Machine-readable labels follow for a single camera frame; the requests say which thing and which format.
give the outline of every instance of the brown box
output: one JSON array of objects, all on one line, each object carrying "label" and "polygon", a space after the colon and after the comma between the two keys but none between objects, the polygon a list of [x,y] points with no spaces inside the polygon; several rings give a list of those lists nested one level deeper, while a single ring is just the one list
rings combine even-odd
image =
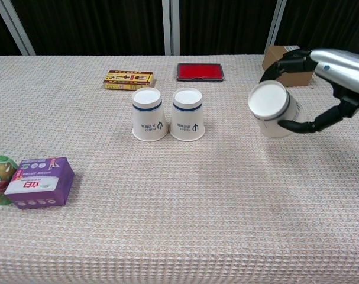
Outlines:
[{"label": "brown box", "polygon": [[[269,68],[275,61],[281,59],[282,55],[286,52],[298,48],[299,46],[269,46],[262,62],[263,69],[266,70]],[[308,86],[312,75],[313,72],[284,73],[277,79],[277,81],[286,87]]]}]

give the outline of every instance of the yellow box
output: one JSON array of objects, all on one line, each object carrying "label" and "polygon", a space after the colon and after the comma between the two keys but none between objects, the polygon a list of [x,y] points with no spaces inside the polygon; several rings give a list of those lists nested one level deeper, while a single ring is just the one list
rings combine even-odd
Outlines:
[{"label": "yellow box", "polygon": [[105,89],[137,90],[150,87],[153,72],[110,70],[103,81]]}]

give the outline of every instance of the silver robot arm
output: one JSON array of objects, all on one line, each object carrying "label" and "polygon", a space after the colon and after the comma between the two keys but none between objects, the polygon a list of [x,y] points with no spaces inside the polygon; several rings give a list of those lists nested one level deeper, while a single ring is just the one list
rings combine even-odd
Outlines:
[{"label": "silver robot arm", "polygon": [[276,80],[283,73],[315,71],[333,87],[333,96],[341,103],[316,117],[313,122],[278,122],[296,133],[314,133],[351,118],[359,110],[359,55],[336,49],[297,49],[285,53],[262,75],[261,81]]}]

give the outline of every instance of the upside-down paper cup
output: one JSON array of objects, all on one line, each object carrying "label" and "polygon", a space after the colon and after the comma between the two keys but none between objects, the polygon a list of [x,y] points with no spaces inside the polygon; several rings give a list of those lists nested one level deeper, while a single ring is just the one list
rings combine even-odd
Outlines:
[{"label": "upside-down paper cup", "polygon": [[170,134],[181,141],[195,141],[204,135],[202,93],[181,88],[173,95]]},{"label": "upside-down paper cup", "polygon": [[141,88],[133,93],[133,135],[146,142],[157,141],[167,134],[161,93],[154,88]]},{"label": "upside-down paper cup", "polygon": [[268,80],[258,84],[251,91],[248,104],[266,137],[280,138],[292,133],[278,125],[280,120],[305,121],[301,104],[277,81]]}]

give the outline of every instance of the cardboard box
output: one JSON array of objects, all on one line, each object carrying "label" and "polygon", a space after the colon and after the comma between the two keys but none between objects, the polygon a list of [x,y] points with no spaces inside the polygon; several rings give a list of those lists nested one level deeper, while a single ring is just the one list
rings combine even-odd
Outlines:
[{"label": "cardboard box", "polygon": [[153,82],[153,72],[111,70],[103,81],[105,89],[135,91],[150,87]]},{"label": "cardboard box", "polygon": [[[269,68],[275,61],[281,59],[286,52],[298,48],[299,46],[269,46],[262,62],[263,69]],[[286,87],[308,86],[312,75],[313,72],[284,73],[277,81]]]},{"label": "cardboard box", "polygon": [[65,205],[74,173],[65,157],[23,160],[5,195],[20,209]]}]

